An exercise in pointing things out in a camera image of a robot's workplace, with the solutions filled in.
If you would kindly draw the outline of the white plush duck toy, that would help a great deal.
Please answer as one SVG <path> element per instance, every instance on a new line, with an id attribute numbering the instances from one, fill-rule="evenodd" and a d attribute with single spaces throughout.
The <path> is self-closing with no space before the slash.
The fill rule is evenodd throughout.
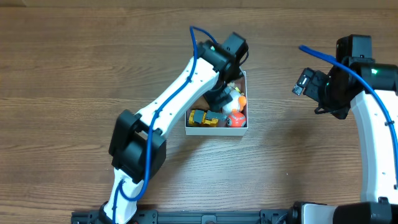
<path id="1" fill-rule="evenodd" d="M 222 113 L 228 115 L 234 112 L 242 112 L 247 104 L 247 98 L 236 90 L 232 90 L 229 95 L 232 97 L 232 101 L 222 107 Z"/>

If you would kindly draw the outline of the red grey toy ball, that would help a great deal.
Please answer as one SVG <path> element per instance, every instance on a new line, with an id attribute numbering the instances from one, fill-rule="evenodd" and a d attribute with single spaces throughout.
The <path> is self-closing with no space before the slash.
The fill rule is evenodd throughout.
<path id="1" fill-rule="evenodd" d="M 243 128 L 246 125 L 246 117 L 241 112 L 233 112 L 228 115 L 226 124 L 230 128 Z"/>

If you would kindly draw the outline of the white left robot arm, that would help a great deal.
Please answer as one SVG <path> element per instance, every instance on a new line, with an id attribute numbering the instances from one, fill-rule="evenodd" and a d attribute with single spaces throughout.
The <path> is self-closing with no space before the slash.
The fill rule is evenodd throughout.
<path id="1" fill-rule="evenodd" d="M 211 37 L 193 43 L 193 56 L 181 75 L 153 102 L 136 113 L 124 110 L 117 118 L 109 146 L 114 184 L 109 201 L 99 210 L 101 223 L 128 223 L 137 201 L 165 161 L 167 138 L 175 123 L 191 111 L 191 126 L 216 128 L 240 122 L 247 104 L 235 85 L 244 78 L 246 39 L 233 32 L 222 44 Z"/>

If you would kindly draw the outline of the yellow wooden rattle drum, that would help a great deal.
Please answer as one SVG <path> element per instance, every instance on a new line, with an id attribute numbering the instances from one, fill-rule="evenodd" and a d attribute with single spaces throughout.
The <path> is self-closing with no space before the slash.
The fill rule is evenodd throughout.
<path id="1" fill-rule="evenodd" d="M 228 87 L 232 90 L 236 90 L 240 95 L 244 96 L 244 93 L 235 82 L 228 83 Z"/>

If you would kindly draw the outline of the yellow toy excavator truck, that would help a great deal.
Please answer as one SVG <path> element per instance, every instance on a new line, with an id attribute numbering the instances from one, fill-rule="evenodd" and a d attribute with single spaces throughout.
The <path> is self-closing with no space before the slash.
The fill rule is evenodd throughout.
<path id="1" fill-rule="evenodd" d="M 226 121 L 226 115 L 210 110 L 191 110 L 188 117 L 188 124 L 190 126 L 215 128 L 220 121 Z"/>

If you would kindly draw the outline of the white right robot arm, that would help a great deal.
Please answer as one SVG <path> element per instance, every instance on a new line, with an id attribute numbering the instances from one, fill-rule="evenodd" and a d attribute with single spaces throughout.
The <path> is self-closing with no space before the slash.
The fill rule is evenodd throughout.
<path id="1" fill-rule="evenodd" d="M 328 73 L 305 68 L 292 91 L 318 103 L 315 114 L 356 121 L 362 163 L 360 202 L 331 206 L 295 202 L 279 223 L 397 223 L 397 65 L 373 59 L 369 35 L 336 42 L 336 55 L 299 49 L 332 64 Z"/>

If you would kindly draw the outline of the brown plush bear toy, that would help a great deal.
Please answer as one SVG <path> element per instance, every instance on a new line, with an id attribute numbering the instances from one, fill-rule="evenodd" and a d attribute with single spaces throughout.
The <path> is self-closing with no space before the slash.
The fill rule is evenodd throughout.
<path id="1" fill-rule="evenodd" d="M 207 103 L 207 101 L 205 100 L 205 98 L 203 96 L 201 96 L 201 97 L 199 97 L 199 99 L 196 100 L 196 102 L 194 102 L 192 108 L 194 110 L 198 109 L 198 110 L 207 111 L 210 109 L 210 106 Z"/>

